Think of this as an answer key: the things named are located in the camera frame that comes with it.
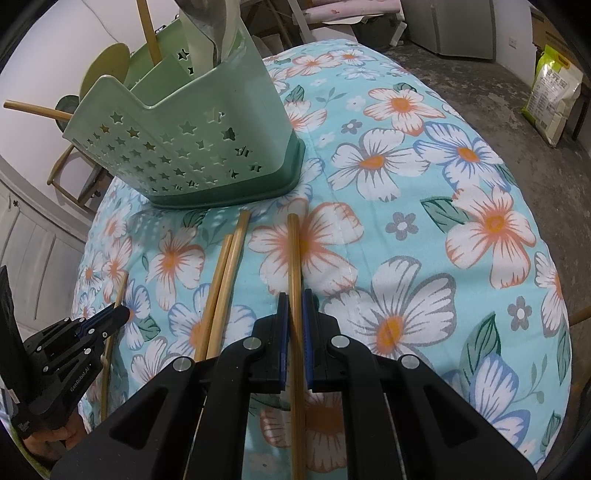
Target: light blue floral cloth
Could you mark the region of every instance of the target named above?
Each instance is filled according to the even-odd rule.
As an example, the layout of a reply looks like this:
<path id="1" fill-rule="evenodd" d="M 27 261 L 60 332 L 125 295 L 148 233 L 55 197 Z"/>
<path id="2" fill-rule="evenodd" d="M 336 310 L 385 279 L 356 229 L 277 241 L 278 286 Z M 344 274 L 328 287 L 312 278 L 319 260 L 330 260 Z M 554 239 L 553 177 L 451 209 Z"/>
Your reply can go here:
<path id="1" fill-rule="evenodd" d="M 159 210 L 115 179 L 100 206 L 73 315 L 114 301 L 129 272 L 110 410 L 193 354 L 220 243 L 241 208 L 252 219 L 224 345 L 275 312 L 295 212 L 306 287 L 343 333 L 379 355 L 420 356 L 539 466 L 566 410 L 571 347 L 556 268 L 511 172 L 436 92 L 366 47 L 325 41 L 265 63 L 306 142 L 291 193 Z M 91 428 L 99 385 L 83 405 Z M 253 397 L 243 479 L 289 478 L 286 398 Z M 309 393 L 306 404 L 309 478 L 345 479 L 340 395 Z"/>

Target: wooden chopstick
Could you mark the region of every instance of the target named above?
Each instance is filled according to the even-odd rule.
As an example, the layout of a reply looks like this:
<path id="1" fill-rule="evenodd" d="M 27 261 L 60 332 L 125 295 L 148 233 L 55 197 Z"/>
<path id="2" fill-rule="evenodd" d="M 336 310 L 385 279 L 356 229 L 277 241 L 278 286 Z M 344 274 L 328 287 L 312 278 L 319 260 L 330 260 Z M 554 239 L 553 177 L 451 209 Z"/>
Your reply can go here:
<path id="1" fill-rule="evenodd" d="M 152 24 L 152 18 L 150 17 L 150 11 L 148 9 L 147 0 L 137 0 L 139 19 L 142 22 L 142 28 L 144 29 L 144 36 L 146 43 L 148 44 L 148 51 L 154 66 L 162 61 L 162 53 L 158 46 L 158 39 L 154 32 L 154 25 Z"/>
<path id="2" fill-rule="evenodd" d="M 72 118 L 71 113 L 55 110 L 54 108 L 47 108 L 45 106 L 33 105 L 32 103 L 16 102 L 14 100 L 6 100 L 4 108 L 10 110 L 18 110 L 19 112 L 32 113 L 33 115 L 45 116 L 53 118 L 54 120 L 62 120 L 68 122 Z"/>
<path id="3" fill-rule="evenodd" d="M 201 362 L 207 357 L 209 337 L 212 333 L 213 315 L 216 310 L 217 299 L 220 294 L 220 288 L 222 286 L 224 271 L 226 269 L 228 254 L 230 253 L 230 247 L 232 246 L 233 238 L 234 236 L 231 233 L 224 237 L 222 249 L 220 250 L 220 255 L 217 258 L 216 269 L 213 273 L 212 284 L 209 286 L 209 294 L 207 295 L 205 309 L 203 310 L 203 316 L 201 318 L 199 332 L 201 334 L 201 340 L 195 349 L 195 355 L 193 356 L 193 360 L 196 362 Z"/>
<path id="4" fill-rule="evenodd" d="M 304 349 L 301 311 L 300 219 L 287 216 L 290 289 L 291 478 L 306 478 L 306 411 L 304 405 Z"/>
<path id="5" fill-rule="evenodd" d="M 246 229 L 248 228 L 248 221 L 251 213 L 248 210 L 242 210 L 236 230 L 230 246 L 230 253 L 228 255 L 228 262 L 224 270 L 222 285 L 220 287 L 219 297 L 217 298 L 217 305 L 215 313 L 213 314 L 212 331 L 209 337 L 209 346 L 207 347 L 207 358 L 213 358 L 220 354 L 222 350 L 222 334 L 226 326 L 226 316 L 228 315 L 228 308 L 230 303 L 230 295 L 234 288 L 234 280 L 238 270 L 238 262 L 240 260 L 240 253 L 242 252 L 242 245 L 246 237 Z"/>
<path id="6" fill-rule="evenodd" d="M 115 308 L 117 308 L 123 302 L 125 296 L 125 289 L 127 288 L 127 280 L 129 278 L 129 272 L 123 274 L 123 280 L 121 286 L 117 292 L 117 299 L 115 300 Z M 105 421 L 108 415 L 109 406 L 109 380 L 111 378 L 111 357 L 113 357 L 113 347 L 115 342 L 113 337 L 115 334 L 107 338 L 107 345 L 105 347 L 105 363 L 103 365 L 103 379 L 100 385 L 100 420 Z"/>

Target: metal screw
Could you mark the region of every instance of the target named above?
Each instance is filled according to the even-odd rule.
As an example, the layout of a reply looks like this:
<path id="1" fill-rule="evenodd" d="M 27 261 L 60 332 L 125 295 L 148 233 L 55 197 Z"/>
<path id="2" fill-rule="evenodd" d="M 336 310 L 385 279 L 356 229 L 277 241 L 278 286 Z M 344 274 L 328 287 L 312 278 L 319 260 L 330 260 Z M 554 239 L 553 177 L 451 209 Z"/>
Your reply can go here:
<path id="1" fill-rule="evenodd" d="M 330 339 L 330 343 L 332 343 L 334 347 L 345 348 L 349 346 L 351 341 L 344 335 L 336 335 Z"/>
<path id="2" fill-rule="evenodd" d="M 182 356 L 181 358 L 177 358 L 173 362 L 173 368 L 177 372 L 184 372 L 185 370 L 188 370 L 189 368 L 191 368 L 192 365 L 193 365 L 193 361 L 186 356 Z"/>
<path id="3" fill-rule="evenodd" d="M 400 363 L 402 363 L 402 366 L 404 368 L 408 368 L 409 370 L 414 370 L 415 368 L 417 368 L 421 364 L 421 361 L 417 357 L 415 357 L 414 355 L 404 355 L 402 357 L 402 359 L 400 360 Z"/>
<path id="4" fill-rule="evenodd" d="M 262 345 L 261 339 L 257 337 L 248 337 L 245 338 L 242 342 L 242 346 L 246 350 L 256 350 Z"/>

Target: white wall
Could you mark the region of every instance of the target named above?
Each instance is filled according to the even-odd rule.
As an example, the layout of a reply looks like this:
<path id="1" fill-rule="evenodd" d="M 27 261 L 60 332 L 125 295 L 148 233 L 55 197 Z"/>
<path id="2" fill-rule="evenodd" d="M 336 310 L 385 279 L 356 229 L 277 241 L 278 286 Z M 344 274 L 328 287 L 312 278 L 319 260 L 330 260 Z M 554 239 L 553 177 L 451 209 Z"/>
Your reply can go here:
<path id="1" fill-rule="evenodd" d="M 77 95 L 95 57 L 122 41 L 130 50 L 145 43 L 135 0 L 59 0 L 23 38 L 0 74 L 0 100 L 54 108 L 64 95 Z M 154 27 L 169 24 L 173 0 L 149 0 Z M 92 218 L 47 185 L 52 166 L 69 142 L 53 120 L 0 108 L 0 155 L 49 200 L 90 225 Z M 92 168 L 73 154 L 59 183 L 75 196 Z"/>
<path id="2" fill-rule="evenodd" d="M 493 0 L 496 23 L 496 61 L 528 85 L 535 74 L 530 3 L 527 0 Z M 517 48 L 509 46 L 509 38 Z"/>

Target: cabinet door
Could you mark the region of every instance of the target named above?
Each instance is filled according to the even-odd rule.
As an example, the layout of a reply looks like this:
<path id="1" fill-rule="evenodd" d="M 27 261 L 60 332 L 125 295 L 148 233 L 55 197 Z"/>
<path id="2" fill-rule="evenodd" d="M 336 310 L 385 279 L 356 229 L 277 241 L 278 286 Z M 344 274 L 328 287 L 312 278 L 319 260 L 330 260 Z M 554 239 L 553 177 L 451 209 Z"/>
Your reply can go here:
<path id="1" fill-rule="evenodd" d="M 83 252 L 83 242 L 0 184 L 0 259 L 23 336 L 69 316 Z"/>

